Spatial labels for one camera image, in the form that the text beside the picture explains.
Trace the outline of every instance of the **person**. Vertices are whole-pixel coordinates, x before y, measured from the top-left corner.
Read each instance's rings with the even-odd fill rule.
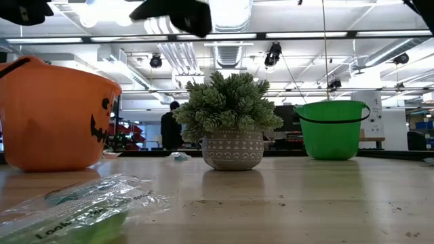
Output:
[[[177,150],[184,143],[181,136],[181,125],[173,117],[173,110],[179,108],[177,101],[170,104],[170,112],[161,117],[161,140],[165,150]]]

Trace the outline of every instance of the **patterned pot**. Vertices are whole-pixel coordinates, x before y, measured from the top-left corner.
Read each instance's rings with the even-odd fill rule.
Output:
[[[219,129],[203,138],[203,160],[217,170],[252,169],[260,163],[263,154],[261,131]]]

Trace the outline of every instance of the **white wall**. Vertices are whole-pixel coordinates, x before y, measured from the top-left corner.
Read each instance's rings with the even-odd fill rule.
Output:
[[[384,135],[382,143],[385,150],[408,150],[405,109],[384,109],[382,112]]]

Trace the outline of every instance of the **succulent plant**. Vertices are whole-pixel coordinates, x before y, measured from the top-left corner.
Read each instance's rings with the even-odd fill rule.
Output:
[[[270,83],[253,82],[249,73],[232,74],[224,78],[214,72],[212,82],[186,86],[190,100],[174,111],[177,122],[185,124],[184,140],[196,142],[205,133],[221,127],[250,131],[271,130],[283,125],[282,118],[274,114],[275,105],[262,98]]]

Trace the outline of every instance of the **bucket handle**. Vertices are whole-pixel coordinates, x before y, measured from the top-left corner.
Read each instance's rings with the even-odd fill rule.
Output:
[[[365,105],[365,108],[367,108],[369,111],[368,115],[366,115],[365,117],[360,118],[360,119],[347,119],[347,120],[343,120],[343,121],[318,121],[318,120],[304,118],[303,116],[298,114],[295,110],[294,110],[294,112],[296,113],[296,115],[298,115],[300,117],[300,119],[311,122],[311,123],[339,124],[339,123],[356,123],[356,122],[364,121],[365,119],[369,118],[369,116],[371,115],[371,108],[369,108],[368,105]]]
[[[16,68],[19,68],[23,64],[26,64],[27,62],[30,62],[30,58],[23,58],[16,62],[13,62],[8,67],[4,68],[3,70],[0,70],[0,79],[3,78],[5,75],[9,74],[10,72],[14,71]]]

